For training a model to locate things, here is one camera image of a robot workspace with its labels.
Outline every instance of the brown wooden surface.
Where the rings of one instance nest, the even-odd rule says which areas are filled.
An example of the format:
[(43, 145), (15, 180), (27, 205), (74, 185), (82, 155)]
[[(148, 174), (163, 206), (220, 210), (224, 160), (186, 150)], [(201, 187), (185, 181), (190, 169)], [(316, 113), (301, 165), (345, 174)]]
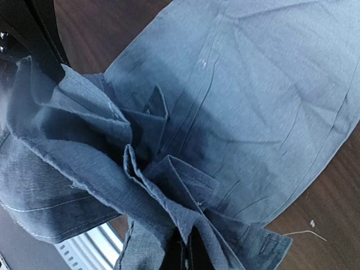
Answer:
[[(104, 71), (170, 0), (55, 0), (59, 32), (80, 73)], [(316, 226), (310, 226), (311, 220)], [(112, 226), (124, 236), (126, 220)], [(314, 230), (294, 243), (280, 270), (360, 269), (360, 127), (318, 179), (268, 228)]]

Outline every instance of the denim jeans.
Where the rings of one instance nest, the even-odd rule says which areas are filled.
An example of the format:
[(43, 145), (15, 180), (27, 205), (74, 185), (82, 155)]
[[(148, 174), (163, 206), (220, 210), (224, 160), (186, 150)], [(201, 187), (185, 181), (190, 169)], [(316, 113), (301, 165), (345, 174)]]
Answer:
[(123, 269), (146, 258), (156, 269), (174, 228), (186, 242), (193, 226), (216, 269), (275, 269), (291, 241), (262, 227), (359, 120), (358, 11), (357, 1), (174, 1), (104, 74), (63, 66), (56, 84), (22, 60), (2, 204), (50, 242), (129, 215)]

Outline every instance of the denim shirt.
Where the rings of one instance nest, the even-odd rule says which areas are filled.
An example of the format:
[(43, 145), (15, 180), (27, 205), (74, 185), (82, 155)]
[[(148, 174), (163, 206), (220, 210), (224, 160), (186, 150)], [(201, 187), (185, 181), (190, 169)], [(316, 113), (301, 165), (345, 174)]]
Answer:
[[(56, 84), (22, 60), (1, 139), (2, 204), (50, 242), (129, 215), (123, 269), (158, 254), (156, 269), (174, 228), (186, 242), (192, 226), (216, 269), (275, 269), (291, 241), (262, 227), (359, 121), (359, 11), (175, 0), (104, 74), (63, 66)], [(144, 235), (154, 253), (137, 252)]]
[[(36, 62), (30, 58), (20, 61), (7, 115), (9, 136), (17, 144), (59, 171), (74, 188), (129, 215), (151, 233), (160, 250), (166, 248), (176, 227), (187, 243), (195, 226), (215, 269), (276, 268), (290, 247), (289, 238), (217, 211), (220, 185), (209, 175), (171, 155), (156, 160), (168, 120), (158, 87), (143, 112), (131, 111), (115, 106), (103, 91), (69, 67), (64, 70), (66, 77), (56, 85)], [(99, 134), (108, 148), (99, 143)], [(7, 154), (10, 160), (19, 155)], [(31, 176), (23, 175), (22, 181), (37, 181)], [(65, 220), (71, 224), (70, 216)], [(126, 254), (138, 252), (126, 250)], [(143, 261), (137, 256), (132, 261), (135, 259)]]

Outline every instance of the wrinkle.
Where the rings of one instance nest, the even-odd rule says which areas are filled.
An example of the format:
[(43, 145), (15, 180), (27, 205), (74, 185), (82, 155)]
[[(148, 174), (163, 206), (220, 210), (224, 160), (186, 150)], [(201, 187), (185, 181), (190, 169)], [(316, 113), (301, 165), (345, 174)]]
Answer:
[[(221, 9), (222, 9), (222, 7), (219, 8), (218, 13), (217, 13), (216, 16), (215, 16), (214, 21), (215, 21), (216, 19), (218, 19), (219, 15), (220, 15), (220, 12), (221, 12)], [(214, 43), (215, 43), (216, 37), (218, 36), (218, 33), (219, 33), (219, 30), (220, 30), (220, 28), (221, 28), (221, 24), (222, 24), (222, 23), (223, 23), (223, 20), (220, 20), (220, 22), (218, 23), (216, 32), (215, 32), (215, 34), (214, 34), (214, 38), (213, 38), (213, 40), (212, 40), (212, 42), (211, 42), (211, 46), (210, 46), (210, 48), (209, 48), (208, 56), (207, 56), (207, 58), (206, 58), (206, 61), (207, 61), (207, 62), (209, 62), (209, 61), (208, 61), (208, 60), (209, 60), (209, 57), (210, 57), (211, 53), (213, 52)], [(205, 45), (206, 45), (206, 40), (205, 40), (205, 42), (203, 43), (200, 52), (204, 49), (204, 47), (205, 47)], [(215, 67), (215, 64), (217, 63), (217, 61), (218, 61), (218, 59), (219, 59), (219, 54), (220, 54), (220, 53), (218, 53), (218, 58), (215, 60), (215, 63), (214, 63), (214, 65), (213, 65), (213, 74), (212, 74), (212, 76), (211, 76), (210, 86), (208, 86), (206, 95), (209, 93), (209, 89), (210, 89), (211, 84), (212, 84), (212, 82), (213, 82), (213, 78), (214, 78), (214, 67)], [(193, 103), (192, 103), (191, 106), (190, 106), (190, 109), (188, 110), (187, 114), (186, 114), (185, 117), (183, 118), (183, 121), (182, 121), (181, 125), (179, 126), (178, 130), (175, 132), (175, 134), (173, 135), (172, 139), (169, 141), (169, 143), (167, 144), (167, 146), (164, 148), (164, 151), (166, 151), (166, 150), (170, 147), (171, 143), (175, 140), (176, 136), (178, 136), (178, 133), (182, 130), (182, 127), (184, 126), (184, 123), (185, 123), (186, 120), (188, 119), (192, 108), (196, 105), (196, 101), (197, 101), (200, 93), (201, 93), (202, 90), (203, 90), (203, 87), (204, 87), (204, 84), (205, 84), (205, 78), (206, 78), (206, 73), (204, 74), (204, 78), (203, 78), (203, 80), (202, 80), (202, 85), (201, 85), (200, 90), (198, 91), (196, 97), (194, 98)], [(199, 110), (200, 110), (200, 108), (201, 108), (201, 105), (204, 103), (204, 100), (205, 100), (205, 98), (202, 100), (201, 104), (199, 105), (199, 107), (198, 107), (198, 109), (197, 109), (197, 112), (196, 112), (196, 115), (199, 113)], [(190, 125), (190, 128), (188, 128), (187, 133), (186, 133), (186, 135), (185, 135), (185, 138), (187, 138), (188, 133), (189, 133), (192, 125), (194, 124), (195, 118), (196, 118), (196, 117), (193, 118), (193, 120), (192, 120), (192, 122), (191, 122), (191, 125)], [(182, 145), (181, 145), (181, 147), (179, 148), (179, 151), (178, 151), (178, 152), (179, 152), (179, 156), (180, 156), (180, 154), (181, 154), (181, 149), (182, 149), (182, 147), (183, 147), (184, 141), (185, 141), (185, 139), (183, 140)]]
[(74, 199), (74, 200), (70, 200), (70, 201), (65, 201), (65, 202), (62, 202), (60, 204), (56, 204), (56, 205), (51, 205), (51, 206), (48, 206), (48, 207), (42, 207), (42, 208), (32, 208), (32, 209), (17, 209), (17, 208), (13, 208), (5, 203), (3, 203), (3, 206), (5, 206), (6, 208), (14, 211), (14, 212), (19, 212), (19, 213), (29, 213), (29, 212), (36, 212), (36, 211), (41, 211), (41, 210), (47, 210), (47, 209), (52, 209), (52, 208), (55, 208), (55, 207), (58, 207), (58, 206), (61, 206), (61, 205), (65, 205), (65, 204), (68, 204), (68, 203), (73, 203), (75, 201), (81, 201), (81, 200), (86, 200), (88, 198), (92, 198), (92, 196), (86, 196), (86, 197), (82, 197), (82, 198), (78, 198), (78, 199)]
[(250, 19), (250, 18), (254, 18), (257, 16), (262, 16), (262, 15), (269, 15), (273, 12), (278, 12), (278, 11), (284, 11), (284, 10), (290, 10), (292, 8), (297, 8), (297, 7), (306, 7), (309, 5), (313, 5), (316, 4), (320, 1), (309, 1), (309, 2), (303, 2), (303, 3), (297, 3), (297, 4), (289, 4), (287, 6), (281, 6), (281, 7), (276, 7), (276, 8), (270, 8), (268, 10), (263, 10), (263, 11), (258, 11), (258, 12), (253, 12), (251, 14), (247, 14), (247, 15), (243, 15), (240, 17), (234, 17), (234, 19), (238, 19), (239, 21), (241, 20), (246, 20), (246, 19)]
[[(344, 106), (344, 104), (347, 102), (348, 93), (349, 93), (350, 88), (351, 88), (351, 86), (352, 86), (353, 79), (354, 79), (356, 70), (357, 70), (357, 68), (358, 68), (359, 61), (360, 61), (360, 55), (359, 55), (359, 57), (358, 57), (358, 61), (357, 61), (357, 64), (356, 64), (356, 66), (355, 66), (354, 73), (353, 73), (353, 77), (352, 77), (352, 79), (351, 79), (351, 82), (350, 82), (348, 91), (346, 92), (346, 95), (345, 95), (345, 97), (344, 97), (344, 101), (343, 101), (343, 103), (341, 104), (340, 109), (339, 109), (339, 111), (338, 111), (337, 114), (336, 114), (335, 121), (336, 121), (336, 118), (339, 116), (339, 112), (341, 111), (341, 108), (342, 108), (342, 107)], [(329, 134), (330, 134), (330, 132), (331, 132), (332, 129), (335, 129), (335, 126), (334, 126), (334, 125), (333, 125), (332, 128), (329, 130), (328, 134), (326, 135), (325, 139), (323, 140), (323, 142), (322, 142), (321, 146), (319, 147), (319, 150), (318, 150), (316, 156), (314, 157), (312, 163), (310, 164), (308, 170), (304, 173), (303, 178), (305, 178), (305, 177), (308, 175), (309, 171), (311, 170), (312, 166), (314, 165), (315, 161), (317, 160), (317, 158), (318, 158), (318, 156), (319, 156), (319, 154), (320, 154), (320, 152), (321, 152), (321, 149), (323, 148), (323, 146), (324, 146), (324, 144), (325, 144), (325, 141), (326, 141), (326, 139), (328, 138), (328, 136), (329, 136)], [(303, 179), (301, 179), (301, 181), (298, 182), (298, 184), (296, 185), (296, 187), (293, 189), (293, 192), (287, 197), (287, 199), (284, 201), (284, 203), (281, 204), (281, 205), (280, 205), (275, 211), (273, 211), (270, 215), (268, 215), (268, 217), (266, 217), (266, 218), (264, 219), (264, 222), (262, 222), (261, 224), (266, 224), (266, 223), (268, 223), (268, 221), (271, 220), (271, 217), (273, 217), (273, 216), (279, 211), (279, 209), (281, 209), (284, 205), (286, 205), (286, 204), (288, 203), (288, 201), (289, 201), (289, 200), (293, 197), (293, 195), (296, 193), (298, 187), (301, 185), (302, 180), (303, 180)]]
[(197, 115), (199, 114), (199, 111), (200, 111), (201, 107), (203, 106), (204, 101), (206, 100), (206, 97), (208, 96), (208, 94), (209, 94), (209, 92), (210, 92), (210, 89), (211, 89), (211, 87), (212, 87), (212, 85), (213, 85), (213, 80), (214, 80), (214, 76), (215, 76), (215, 65), (217, 64), (217, 62), (218, 62), (218, 60), (219, 60), (219, 57), (220, 57), (220, 54), (218, 54), (218, 57), (217, 57), (217, 59), (216, 59), (215, 62), (214, 62), (213, 72), (212, 72), (212, 74), (211, 74), (209, 86), (208, 86), (208, 88), (206, 89), (205, 96), (204, 96), (204, 98), (202, 99), (201, 103), (199, 104), (199, 106), (198, 106), (198, 108), (197, 108), (197, 110), (196, 110), (196, 113), (195, 113), (195, 115), (193, 116), (193, 119), (192, 119), (192, 121), (191, 121), (190, 127), (188, 128), (188, 130), (187, 130), (187, 132), (186, 132), (186, 135), (185, 135), (185, 137), (184, 137), (184, 139), (183, 139), (183, 141), (182, 141), (182, 143), (181, 143), (181, 147), (180, 147), (180, 149), (179, 149), (179, 156), (181, 156), (181, 151), (182, 151), (182, 149), (183, 149), (184, 143), (187, 141), (187, 137), (188, 137), (188, 135), (189, 135), (189, 132), (190, 132), (191, 128), (192, 128), (193, 125), (194, 125), (195, 119), (196, 119)]
[(294, 127), (295, 127), (296, 120), (297, 120), (297, 118), (298, 118), (298, 116), (299, 116), (299, 111), (300, 111), (300, 105), (301, 105), (301, 103), (302, 103), (302, 100), (300, 100), (300, 102), (299, 102), (298, 109), (297, 109), (297, 111), (296, 111), (296, 115), (295, 115), (294, 121), (293, 121), (293, 123), (292, 123), (292, 125), (291, 125), (291, 128), (290, 128), (288, 134), (286, 135), (285, 139), (283, 139), (283, 141), (281, 142), (281, 144), (280, 144), (280, 146), (279, 146), (279, 150), (281, 150), (281, 147), (284, 145), (284, 143), (286, 142), (287, 138), (290, 136), (291, 131), (293, 131), (293, 129), (294, 129)]
[(334, 83), (334, 84), (336, 84), (336, 85), (339, 85), (339, 82), (338, 81), (340, 81), (340, 78), (338, 78), (338, 76), (336, 75), (336, 74), (334, 74), (334, 73), (331, 73), (330, 72), (330, 74), (331, 74), (331, 76), (329, 76), (329, 71), (328, 70), (326, 70), (322, 65), (320, 65), (317, 61), (316, 61), (316, 59), (315, 58), (306, 58), (305, 60), (307, 60), (307, 62), (305, 62), (308, 66), (311, 66), (312, 68), (314, 68), (314, 70), (316, 71), (316, 72), (319, 72), (319, 73), (322, 73), (322, 75), (324, 76), (324, 77), (326, 77), (331, 83)]
[[(307, 115), (309, 112), (303, 108), (303, 111), (305, 112), (305, 114)], [(316, 137), (318, 134), (311, 132), (311, 124), (309, 124), (309, 118), (307, 116), (305, 116), (305, 122), (303, 125), (303, 130), (306, 130), (307, 135), (310, 139), (307, 139), (307, 144), (311, 145), (311, 148), (314, 149), (314, 151), (316, 151)]]
[(225, 200), (227, 200), (234, 192), (235, 190), (238, 188), (238, 186), (242, 183), (242, 180), (239, 179), (238, 181), (236, 181), (231, 188), (228, 189), (228, 191), (226, 192), (226, 194), (224, 195), (223, 199), (221, 199), (219, 205), (223, 205), (223, 202)]
[(228, 144), (230, 143), (240, 143), (240, 144), (254, 144), (254, 145), (257, 145), (257, 144), (260, 144), (260, 145), (272, 145), (272, 144), (276, 144), (276, 143), (281, 143), (282, 140), (272, 140), (272, 141), (262, 141), (262, 140), (249, 140), (249, 139), (233, 139), (233, 138), (225, 138), (225, 137), (222, 137), (220, 136), (219, 134), (216, 134), (213, 130), (207, 130), (207, 132), (209, 132), (211, 135), (213, 135), (216, 139), (220, 140), (220, 141), (223, 141), (223, 142), (226, 142)]
[[(245, 62), (245, 61), (244, 61), (244, 56), (243, 56), (243, 54), (241, 53), (242, 50), (241, 50), (240, 45), (239, 45), (239, 38), (238, 38), (238, 36), (236, 35), (236, 33), (234, 34), (234, 36), (235, 36), (236, 44), (238, 45), (238, 48), (239, 48), (239, 51), (238, 51), (238, 52), (239, 52), (239, 56), (242, 58), (242, 61)], [(245, 73), (246, 73), (247, 77), (249, 78), (247, 81), (249, 82), (251, 89), (254, 90), (255, 87), (254, 87), (254, 85), (253, 85), (253, 80), (251, 80), (251, 76), (250, 76), (250, 71), (249, 71), (249, 69), (248, 69), (248, 65), (243, 65), (243, 66), (244, 66)], [(252, 96), (250, 97), (249, 91), (244, 91), (243, 94), (245, 94), (245, 97), (246, 97), (248, 100), (252, 100), (252, 99), (253, 99)], [(249, 102), (249, 103), (250, 103), (251, 109), (253, 110), (253, 112), (256, 113), (256, 115), (258, 116), (259, 120), (261, 120), (261, 121), (263, 122), (263, 124), (266, 125), (266, 124), (267, 124), (267, 121), (266, 121), (264, 115), (260, 112), (260, 107), (259, 107), (259, 106), (255, 106), (255, 105), (253, 104), (253, 102)]]
[(265, 196), (263, 198), (260, 198), (259, 200), (256, 200), (255, 202), (252, 202), (251, 204), (249, 204), (248, 206), (246, 206), (245, 208), (241, 209), (239, 212), (237, 212), (234, 217), (237, 217), (239, 214), (241, 214), (243, 211), (245, 211), (246, 209), (248, 209), (249, 207), (252, 207), (253, 205), (257, 204), (260, 201), (263, 201), (265, 199), (269, 198), (269, 196)]
[(124, 104), (128, 103), (128, 101), (131, 100), (136, 94), (137, 92), (132, 92), (131, 95), (124, 101)]
[(322, 1), (317, 1), (317, 4), (322, 7), (322, 9), (324, 10), (324, 12), (326, 14), (328, 14), (333, 21), (339, 23), (340, 21), (338, 20), (338, 18), (322, 3)]
[[(255, 48), (262, 56), (264, 56), (270, 63), (272, 63), (275, 67), (277, 67), (277, 68), (279, 69), (279, 71), (281, 71), (281, 72), (283, 73), (283, 75), (284, 75), (289, 81), (291, 81), (291, 82), (294, 81), (294, 79), (290, 76), (290, 74), (287, 73), (287, 72), (285, 71), (285, 69), (283, 69), (283, 68), (279, 65), (279, 63), (278, 63), (277, 61), (275, 61), (273, 58), (269, 57), (269, 56), (267, 55), (267, 53), (266, 53), (263, 49), (261, 49), (261, 48), (256, 44), (256, 42), (254, 42), (254, 41), (249, 37), (249, 35), (247, 35), (247, 33), (246, 33), (246, 31), (245, 31), (245, 29), (244, 29), (243, 27), (239, 26), (238, 28), (239, 28), (239, 30), (241, 30), (241, 34), (254, 46), (254, 48)], [(238, 42), (238, 40), (239, 40), (239, 34), (238, 34), (238, 33), (235, 33), (235, 38), (236, 38), (236, 42), (239, 43), (239, 42)]]
[[(296, 29), (293, 26), (290, 26), (291, 24), (289, 24), (288, 22), (286, 23), (286, 25), (288, 25), (290, 28)], [(316, 32), (314, 29), (312, 29), (311, 27), (309, 27), (307, 24), (302, 24), (301, 25), (303, 28), (306, 29), (306, 31), (308, 31), (309, 33), (312, 33), (314, 36), (316, 36), (319, 39), (323, 39), (324, 40), (324, 36), (321, 35), (321, 33)]]
[(302, 103), (303, 103), (303, 106), (304, 106), (304, 105), (307, 105), (306, 107), (309, 108), (309, 109), (310, 109), (315, 115), (317, 115), (319, 118), (321, 118), (321, 120), (323, 120), (324, 123), (326, 123), (327, 125), (329, 125), (329, 126), (331, 126), (331, 127), (333, 126), (334, 123), (329, 123), (328, 121), (326, 121), (326, 119), (325, 119), (317, 110), (315, 110), (314, 108), (316, 107), (316, 108), (319, 108), (319, 109), (322, 109), (322, 110), (327, 110), (327, 111), (329, 111), (329, 112), (331, 112), (331, 113), (334, 113), (334, 114), (337, 114), (337, 113), (338, 113), (337, 111), (331, 110), (331, 109), (328, 109), (328, 108), (324, 108), (324, 107), (320, 107), (320, 106), (316, 106), (316, 105), (314, 105), (314, 104), (311, 104), (311, 103), (308, 102), (308, 101), (303, 101)]

